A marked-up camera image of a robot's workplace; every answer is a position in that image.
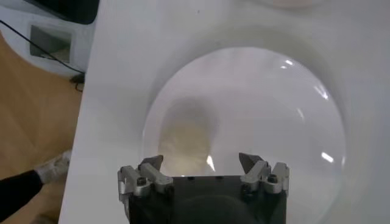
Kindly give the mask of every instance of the black pants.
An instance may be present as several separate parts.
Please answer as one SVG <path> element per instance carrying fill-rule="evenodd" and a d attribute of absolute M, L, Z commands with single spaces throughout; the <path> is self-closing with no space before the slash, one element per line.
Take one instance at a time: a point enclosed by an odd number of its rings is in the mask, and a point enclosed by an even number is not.
<path fill-rule="evenodd" d="M 34 170 L 0 180 L 0 222 L 27 204 L 42 185 Z"/>

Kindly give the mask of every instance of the bolt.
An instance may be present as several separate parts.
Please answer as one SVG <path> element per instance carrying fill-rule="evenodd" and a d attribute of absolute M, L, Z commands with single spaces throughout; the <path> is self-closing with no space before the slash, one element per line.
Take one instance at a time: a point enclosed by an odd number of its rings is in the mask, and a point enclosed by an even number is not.
<path fill-rule="evenodd" d="M 278 183 L 278 178 L 275 174 L 271 174 L 268 176 L 267 181 L 275 184 L 275 183 Z"/>
<path fill-rule="evenodd" d="M 137 186 L 144 186 L 146 184 L 146 178 L 145 177 L 138 177 L 136 179 L 136 185 Z"/>

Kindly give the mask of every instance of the white sneaker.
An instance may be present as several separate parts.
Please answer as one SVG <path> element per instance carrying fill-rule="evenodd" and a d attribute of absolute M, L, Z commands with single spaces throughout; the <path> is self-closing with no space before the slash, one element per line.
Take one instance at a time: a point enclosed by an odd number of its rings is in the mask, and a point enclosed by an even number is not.
<path fill-rule="evenodd" d="M 53 182 L 68 172 L 71 154 L 72 150 L 68 150 L 34 169 L 43 184 Z"/>

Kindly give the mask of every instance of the black cable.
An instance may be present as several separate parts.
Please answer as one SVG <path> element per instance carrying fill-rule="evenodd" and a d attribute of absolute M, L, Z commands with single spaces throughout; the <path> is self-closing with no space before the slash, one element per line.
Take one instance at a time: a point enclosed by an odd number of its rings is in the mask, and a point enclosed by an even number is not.
<path fill-rule="evenodd" d="M 53 56 L 52 54 L 50 54 L 49 52 L 47 52 L 46 50 L 42 49 L 42 47 L 36 45 L 34 42 L 32 42 L 30 39 L 28 39 L 27 37 L 25 37 L 23 34 L 19 33 L 17 30 L 15 30 L 12 26 L 8 25 L 6 22 L 4 22 L 3 20 L 0 20 L 0 23 L 5 25 L 8 29 L 14 31 L 16 34 L 18 34 L 21 38 L 25 39 L 27 42 L 29 42 L 31 45 L 33 45 L 34 47 L 38 48 L 39 50 L 41 50 L 42 52 L 44 52 L 45 54 L 47 54 L 48 56 L 50 56 L 53 60 L 59 62 L 61 65 L 67 67 L 68 69 L 70 70 L 73 70 L 73 71 L 76 71 L 76 72 L 79 72 L 81 74 L 85 74 L 85 72 L 83 71 L 80 71 L 78 69 L 75 69 L 75 68 L 72 68 L 70 67 L 69 65 L 65 64 L 64 62 L 62 62 L 61 60 L 59 60 L 58 58 L 56 58 L 55 56 Z"/>

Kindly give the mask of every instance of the white table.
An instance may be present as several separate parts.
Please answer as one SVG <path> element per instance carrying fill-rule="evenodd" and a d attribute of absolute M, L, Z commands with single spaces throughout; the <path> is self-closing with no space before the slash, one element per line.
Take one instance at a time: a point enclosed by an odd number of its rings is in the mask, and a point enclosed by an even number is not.
<path fill-rule="evenodd" d="M 154 97 L 183 65 L 232 46 L 271 49 L 317 74 L 338 104 L 347 138 L 342 194 L 324 219 L 384 223 L 388 12 L 390 1 L 381 0 L 328 0 L 292 11 L 257 0 L 101 0 L 60 223 L 127 223 L 116 172 L 139 163 Z"/>

